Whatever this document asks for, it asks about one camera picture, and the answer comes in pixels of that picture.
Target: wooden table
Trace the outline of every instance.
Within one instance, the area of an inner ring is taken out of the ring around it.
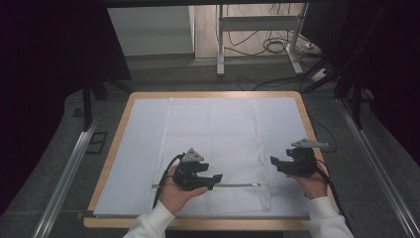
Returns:
[[[191,91],[191,92],[135,92],[131,94],[124,110],[120,124],[111,145],[108,157],[102,170],[95,191],[92,195],[88,213],[92,213],[98,202],[99,196],[110,174],[112,165],[117,155],[124,130],[130,117],[131,109],[136,99],[148,98],[258,98],[258,97],[294,97],[302,117],[308,139],[316,140],[302,97],[295,91]],[[314,149],[318,160],[323,161],[321,151]],[[91,228],[129,228],[136,217],[85,217],[84,225]],[[169,230],[307,230],[308,218],[293,217],[248,217],[248,218],[176,218],[167,227]]]

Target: black cable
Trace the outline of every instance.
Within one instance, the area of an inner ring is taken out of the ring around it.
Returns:
[[[173,163],[178,160],[182,159],[182,157],[185,155],[185,153],[182,153],[181,155],[175,156],[172,161],[170,161],[169,165],[167,165],[166,170],[163,172],[163,175],[161,176],[160,182],[157,185],[157,194],[155,195],[155,201],[154,201],[154,208],[158,204],[158,199],[160,197],[161,189],[164,186],[164,183],[166,182],[167,174],[169,173],[170,168],[172,167]]]
[[[340,214],[344,217],[346,225],[347,227],[349,227],[349,230],[352,231],[352,227],[350,226],[349,219],[347,218],[346,213],[344,212],[343,206],[337,195],[336,188],[334,187],[334,184],[330,180],[330,176],[327,176],[321,169],[318,168],[318,166],[316,166],[315,168],[316,168],[316,172],[322,177],[322,179],[324,179],[327,186],[330,187],[331,192],[333,193],[333,196],[334,196],[334,200],[336,201],[337,207],[339,208]]]
[[[311,120],[311,124],[312,125],[314,125],[314,123],[312,123],[312,122],[315,122],[318,125],[320,125],[322,128],[324,128],[328,132],[328,134],[330,134],[330,136],[334,140],[334,148],[332,150],[329,150],[329,151],[321,150],[321,152],[323,152],[323,153],[333,153],[333,152],[336,152],[337,151],[337,139],[333,135],[333,133],[326,126],[324,126],[323,124],[321,124],[319,121],[315,120],[315,118],[313,118],[309,112],[308,112],[308,117],[309,117],[309,120]],[[315,130],[315,126],[313,126],[313,128],[314,128],[314,131],[315,131],[315,136],[318,137],[317,132]]]

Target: human hand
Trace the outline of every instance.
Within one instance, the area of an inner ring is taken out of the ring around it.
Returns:
[[[325,180],[316,172],[310,177],[298,177],[293,175],[287,175],[289,178],[295,179],[302,187],[305,195],[309,199],[318,198],[321,196],[327,196],[327,184]]]
[[[180,211],[185,203],[192,197],[201,195],[207,191],[207,186],[199,187],[192,191],[183,190],[172,180],[176,168],[177,166],[170,168],[160,194],[160,202],[172,214]]]

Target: aluminum rail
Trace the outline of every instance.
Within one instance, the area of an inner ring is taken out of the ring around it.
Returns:
[[[391,178],[388,176],[385,168],[380,162],[379,157],[374,152],[370,142],[368,141],[368,138],[365,136],[364,131],[360,130],[356,123],[353,121],[350,113],[352,110],[348,101],[346,99],[337,99],[337,102],[343,112],[343,115],[346,118],[347,123],[349,124],[350,129],[355,135],[355,138],[358,141],[358,144],[361,147],[371,170],[376,176],[376,179],[382,187],[386,198],[388,199],[403,229],[405,230],[407,237],[420,237],[419,226],[416,224],[416,220],[414,219],[413,214],[405,203],[404,198],[401,196],[401,194],[399,194]]]
[[[70,189],[71,183],[80,165],[80,161],[84,155],[84,152],[86,151],[96,125],[98,124],[102,108],[103,105],[101,103],[95,113],[95,117],[90,128],[86,132],[82,132],[80,134],[77,144],[74,147],[74,150],[71,153],[71,156],[61,174],[61,177],[55,186],[46,210],[44,211],[43,216],[41,217],[40,222],[38,223],[37,228],[32,236],[33,238],[49,237],[55,220],[59,214],[59,210],[62,207],[67,192]]]

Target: metal stand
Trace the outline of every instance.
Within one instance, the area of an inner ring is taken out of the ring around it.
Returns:
[[[296,57],[294,49],[299,37],[303,19],[308,4],[304,3],[297,16],[249,16],[249,17],[223,17],[223,5],[219,5],[219,47],[217,54],[217,75],[225,74],[225,57],[223,47],[224,32],[248,31],[293,31],[290,45],[286,47],[287,54],[297,75],[303,74],[302,67]]]

